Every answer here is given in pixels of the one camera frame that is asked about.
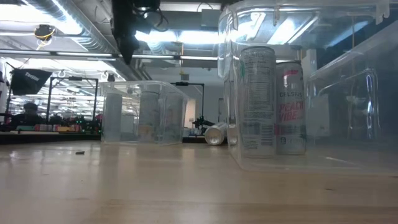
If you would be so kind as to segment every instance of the clear plastic bin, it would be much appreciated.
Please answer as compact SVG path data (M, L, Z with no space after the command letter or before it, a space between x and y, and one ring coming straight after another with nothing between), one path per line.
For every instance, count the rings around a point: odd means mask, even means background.
M229 150L243 169L398 172L393 2L241 1L224 9L218 75L224 80ZM280 73L279 62L294 62L296 69ZM300 73L300 67L301 82L289 83L289 72ZM300 122L280 125L286 107L277 101L287 95L304 103L303 128ZM303 153L279 153L278 145L287 143L281 130L291 134L290 143L305 143Z
M160 81L103 83L103 142L182 142L188 96Z

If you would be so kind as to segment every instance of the silver can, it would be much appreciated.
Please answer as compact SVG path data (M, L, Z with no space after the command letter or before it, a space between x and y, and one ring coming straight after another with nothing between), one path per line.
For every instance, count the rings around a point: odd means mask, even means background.
M226 136L226 123L220 122L208 128L205 132L207 144L218 146L224 142Z
M159 130L159 90L156 86L148 85L142 90L139 102L138 141L158 142Z
M306 144L303 69L298 62L276 65L277 153L304 154Z
M275 52L250 47L239 57L238 123L245 157L270 157L276 152Z

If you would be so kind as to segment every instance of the wooden table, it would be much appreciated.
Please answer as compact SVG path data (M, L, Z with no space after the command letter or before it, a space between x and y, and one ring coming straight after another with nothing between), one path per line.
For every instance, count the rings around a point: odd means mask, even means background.
M0 179L2 224L398 223L398 177L247 172L205 144L0 146Z

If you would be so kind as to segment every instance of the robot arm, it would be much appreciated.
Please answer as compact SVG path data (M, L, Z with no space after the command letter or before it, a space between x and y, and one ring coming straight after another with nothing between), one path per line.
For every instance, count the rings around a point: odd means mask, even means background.
M137 30L150 31L150 24L144 15L157 12L160 0L111 0L111 28L113 37L126 64L130 64L132 55L139 48L135 38Z

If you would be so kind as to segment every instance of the can lying on its side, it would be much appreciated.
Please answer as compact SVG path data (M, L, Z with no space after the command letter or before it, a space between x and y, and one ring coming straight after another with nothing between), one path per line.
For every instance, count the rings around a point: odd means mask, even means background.
M277 153L304 154L306 125L303 70L298 62L276 65Z
M248 47L241 52L239 62L237 119L243 154L273 156L276 152L275 52L269 47Z
M208 128L205 132L207 144L218 146L223 143L226 136L226 123L220 122Z

